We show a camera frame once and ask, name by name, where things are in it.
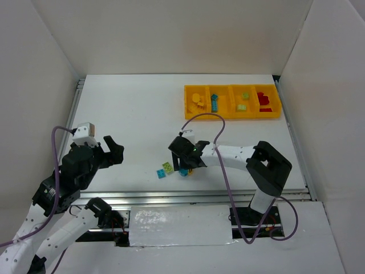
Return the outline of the lime green lego plate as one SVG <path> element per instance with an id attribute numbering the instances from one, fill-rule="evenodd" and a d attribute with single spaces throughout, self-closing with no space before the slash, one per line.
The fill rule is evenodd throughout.
<path id="1" fill-rule="evenodd" d="M 165 162 L 163 163 L 163 169 L 167 174 L 170 174 L 171 172 L 174 171 L 173 166 L 169 163 L 169 162 Z"/>

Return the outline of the red flower lego brick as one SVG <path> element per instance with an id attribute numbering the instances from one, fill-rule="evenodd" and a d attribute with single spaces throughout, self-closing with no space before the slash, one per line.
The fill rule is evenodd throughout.
<path id="1" fill-rule="evenodd" d="M 257 96 L 258 96 L 259 104 L 261 106 L 267 106 L 270 104 L 269 97 L 267 95 L 265 95 L 263 92 L 258 92 Z"/>

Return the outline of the teal long lego brick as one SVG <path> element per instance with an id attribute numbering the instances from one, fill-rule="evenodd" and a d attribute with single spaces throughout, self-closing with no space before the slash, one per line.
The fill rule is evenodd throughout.
<path id="1" fill-rule="evenodd" d="M 211 112 L 216 113 L 218 111 L 218 104 L 216 100 L 211 101 Z"/>

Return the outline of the light green lego brick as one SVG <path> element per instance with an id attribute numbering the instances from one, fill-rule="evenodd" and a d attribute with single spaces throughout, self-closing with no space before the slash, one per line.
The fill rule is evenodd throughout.
<path id="1" fill-rule="evenodd" d="M 238 104 L 236 107 L 237 112 L 245 112 L 247 111 L 247 106 L 244 104 Z"/>

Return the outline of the red arch lego brick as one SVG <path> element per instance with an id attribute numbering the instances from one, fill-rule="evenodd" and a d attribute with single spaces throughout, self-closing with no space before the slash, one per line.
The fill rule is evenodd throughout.
<path id="1" fill-rule="evenodd" d="M 273 112 L 272 108 L 260 108 L 260 112 Z"/>

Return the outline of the teal rounded lego brick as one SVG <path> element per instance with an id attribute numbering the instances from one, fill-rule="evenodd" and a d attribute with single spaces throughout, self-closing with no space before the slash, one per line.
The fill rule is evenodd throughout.
<path id="1" fill-rule="evenodd" d="M 183 177 L 188 176 L 189 171 L 186 169 L 179 169 L 179 174 Z"/>

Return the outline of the yellow long lego brick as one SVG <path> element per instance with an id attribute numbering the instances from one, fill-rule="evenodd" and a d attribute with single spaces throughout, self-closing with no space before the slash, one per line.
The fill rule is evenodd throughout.
<path id="1" fill-rule="evenodd" d="M 191 114 L 198 114 L 199 113 L 199 108 L 197 107 L 197 105 L 195 104 L 190 104 L 188 107 L 187 107 L 188 111 L 191 113 Z"/>

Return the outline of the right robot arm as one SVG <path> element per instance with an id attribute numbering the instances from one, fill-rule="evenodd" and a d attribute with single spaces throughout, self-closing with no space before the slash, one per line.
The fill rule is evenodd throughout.
<path id="1" fill-rule="evenodd" d="M 186 137 L 177 136 L 168 149 L 176 171 L 220 166 L 248 172 L 257 186 L 250 208 L 260 214 L 281 196 L 292 169 L 292 164 L 266 141 L 235 147 L 204 140 L 194 144 Z"/>

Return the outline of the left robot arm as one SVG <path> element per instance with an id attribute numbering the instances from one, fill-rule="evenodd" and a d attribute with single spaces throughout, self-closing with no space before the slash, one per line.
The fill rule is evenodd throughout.
<path id="1" fill-rule="evenodd" d="M 100 143 L 73 142 L 62 163 L 41 182 L 29 212 L 1 254 L 1 273 L 45 273 L 46 268 L 90 228 L 121 227 L 123 218 L 101 198 L 92 198 L 62 228 L 49 234 L 54 224 L 80 198 L 96 172 L 123 162 L 124 147 L 111 136 Z"/>

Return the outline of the round yellow lego brick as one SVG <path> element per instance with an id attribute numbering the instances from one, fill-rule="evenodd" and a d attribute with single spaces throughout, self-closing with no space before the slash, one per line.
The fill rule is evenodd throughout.
<path id="1" fill-rule="evenodd" d="M 192 94 L 192 102 L 196 104 L 200 103 L 201 102 L 200 94 L 198 93 Z"/>

